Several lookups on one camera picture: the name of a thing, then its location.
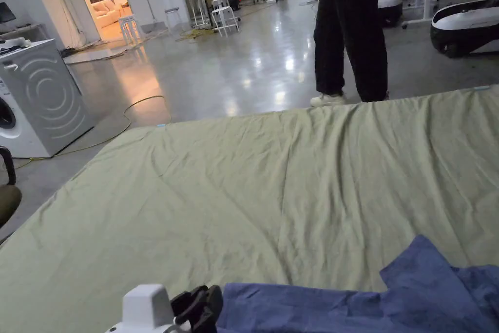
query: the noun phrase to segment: washing machine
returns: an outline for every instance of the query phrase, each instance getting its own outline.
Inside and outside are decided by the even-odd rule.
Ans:
[[[94,126],[54,39],[0,51],[0,145],[53,157]]]

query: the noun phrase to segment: concrete floor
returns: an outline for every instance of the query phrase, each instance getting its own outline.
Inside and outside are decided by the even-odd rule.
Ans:
[[[182,122],[308,107],[316,95],[312,35],[317,4],[304,5],[307,1],[244,7],[241,34],[227,39],[210,35],[175,42],[178,37],[163,36],[115,59],[72,65],[98,125],[68,150],[112,137],[127,125],[123,110],[153,95],[163,95],[166,103],[155,98],[133,107],[127,112],[133,127],[164,124],[170,116]],[[442,5],[449,1],[462,0],[442,0]],[[448,59],[432,47],[428,26],[387,29],[385,34],[391,99],[498,82],[497,55]],[[348,58],[345,66],[345,93],[358,102]],[[23,201],[0,229],[0,238],[18,228],[102,147],[19,169]],[[4,180],[0,171],[0,183]]]

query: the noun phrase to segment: white sneaker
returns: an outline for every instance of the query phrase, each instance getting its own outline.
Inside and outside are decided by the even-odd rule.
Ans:
[[[312,98],[310,100],[310,105],[312,107],[322,107],[326,105],[344,105],[346,104],[345,96],[342,95],[326,95],[320,94],[319,97]]]

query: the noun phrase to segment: black pants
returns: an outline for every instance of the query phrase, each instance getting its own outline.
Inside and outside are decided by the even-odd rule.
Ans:
[[[317,91],[341,94],[346,47],[362,101],[386,97],[388,67],[378,0],[319,0],[314,40]]]

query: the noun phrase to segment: blue cloth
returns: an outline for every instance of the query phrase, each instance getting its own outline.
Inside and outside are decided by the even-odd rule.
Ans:
[[[499,268],[453,268],[424,236],[365,293],[228,284],[217,322],[229,332],[499,332]]]

